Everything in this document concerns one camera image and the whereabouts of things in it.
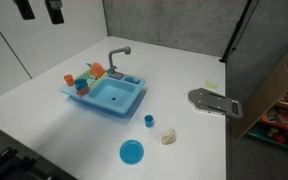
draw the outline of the toy sink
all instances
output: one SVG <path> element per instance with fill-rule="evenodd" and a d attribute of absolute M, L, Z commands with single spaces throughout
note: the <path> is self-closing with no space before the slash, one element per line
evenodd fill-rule
<path fill-rule="evenodd" d="M 65 85 L 61 92 L 73 100 L 100 109 L 118 117 L 126 117 L 129 109 L 140 94 L 145 80 L 124 74 L 121 79 L 111 78 L 105 73 L 100 79 L 94 78 L 85 71 L 76 79 L 87 79 L 89 93 L 83 96 L 76 94 L 75 86 Z"/>

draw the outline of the table surface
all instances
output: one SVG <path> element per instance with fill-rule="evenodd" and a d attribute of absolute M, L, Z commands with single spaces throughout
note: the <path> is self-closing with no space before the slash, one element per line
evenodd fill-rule
<path fill-rule="evenodd" d="M 118 71 L 146 79 L 130 115 L 120 119 L 78 104 L 60 93 L 63 76 L 77 76 L 85 63 L 109 67 L 109 51 L 130 46 L 130 55 L 113 55 Z M 192 89 L 216 83 L 225 95 L 225 64 L 218 57 L 107 37 L 38 77 L 0 96 L 0 129 L 78 179 L 226 179 L 225 117 L 196 111 Z M 151 114 L 155 124 L 144 125 Z M 177 141 L 161 144 L 173 128 Z M 143 159 L 123 163 L 119 149 L 135 139 Z"/>

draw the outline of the sink basin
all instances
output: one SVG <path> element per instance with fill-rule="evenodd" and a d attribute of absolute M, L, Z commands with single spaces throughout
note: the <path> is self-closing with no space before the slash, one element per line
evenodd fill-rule
<path fill-rule="evenodd" d="M 130 102 L 135 86 L 114 79 L 104 79 L 89 96 L 98 103 L 108 106 L 122 107 Z"/>
<path fill-rule="evenodd" d="M 65 85 L 61 91 L 73 100 L 86 103 L 118 117 L 125 117 L 140 94 L 145 80 L 124 74 L 121 79 L 107 75 L 84 96 L 76 95 L 75 87 Z"/>

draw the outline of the silver faucet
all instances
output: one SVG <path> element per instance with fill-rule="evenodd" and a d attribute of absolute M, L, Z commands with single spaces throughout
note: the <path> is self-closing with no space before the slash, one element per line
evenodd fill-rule
<path fill-rule="evenodd" d="M 124 52 L 126 55 L 129 55 L 129 54 L 131 54 L 131 48 L 126 46 L 124 48 L 119 48 L 119 49 L 112 50 L 109 53 L 108 59 L 110 61 L 110 69 L 109 69 L 109 72 L 108 72 L 108 76 L 111 77 L 111 78 L 121 79 L 123 77 L 122 73 L 115 71 L 115 69 L 117 69 L 117 67 L 113 65 L 113 59 L 112 59 L 113 54 L 120 53 L 120 52 Z"/>

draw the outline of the black cable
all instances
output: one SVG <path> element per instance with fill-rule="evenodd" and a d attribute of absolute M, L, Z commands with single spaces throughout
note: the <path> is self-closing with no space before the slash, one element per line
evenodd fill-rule
<path fill-rule="evenodd" d="M 10 160 L 18 152 L 17 149 L 7 148 L 0 155 L 0 167 Z"/>
<path fill-rule="evenodd" d="M 226 48 L 225 48 L 225 51 L 224 51 L 224 54 L 222 56 L 222 58 L 219 60 L 220 62 L 223 62 L 223 63 L 227 63 L 227 56 L 228 54 L 230 53 L 231 51 L 231 48 L 236 40 L 236 37 L 238 35 L 238 33 L 240 32 L 241 30 L 241 27 L 243 26 L 243 22 L 245 20 L 245 16 L 250 8 L 250 5 L 252 4 L 253 0 L 247 0 L 246 4 L 245 4 L 245 7 L 243 9 L 243 12 L 241 14 L 241 17 L 240 19 L 237 21 L 236 25 L 235 25 L 235 29 L 231 35 L 231 38 L 230 38 L 230 41 L 228 42 Z"/>
<path fill-rule="evenodd" d="M 231 52 L 229 55 L 231 55 L 231 54 L 236 50 L 236 47 L 237 47 L 237 45 L 239 44 L 240 40 L 242 39 L 242 36 L 243 36 L 243 34 L 244 34 L 245 30 L 246 30 L 246 27 L 247 27 L 248 23 L 250 22 L 250 20 L 251 20 L 251 18 L 252 18 L 252 16 L 253 16 L 253 13 L 254 13 L 255 9 L 257 8 L 257 5 L 258 5 L 259 2 L 260 2 L 260 0 L 257 0 L 257 2 L 256 2 L 256 4 L 255 4 L 255 6 L 254 6 L 254 8 L 253 8 L 253 10 L 252 10 L 252 12 L 251 12 L 251 14 L 250 14 L 250 16 L 249 16 L 249 18 L 248 18 L 248 20 L 247 20 L 247 22 L 246 22 L 246 24 L 245 24 L 245 26 L 244 26 L 244 29 L 243 29 L 240 37 L 238 38 L 235 46 L 232 48 L 232 52 Z"/>

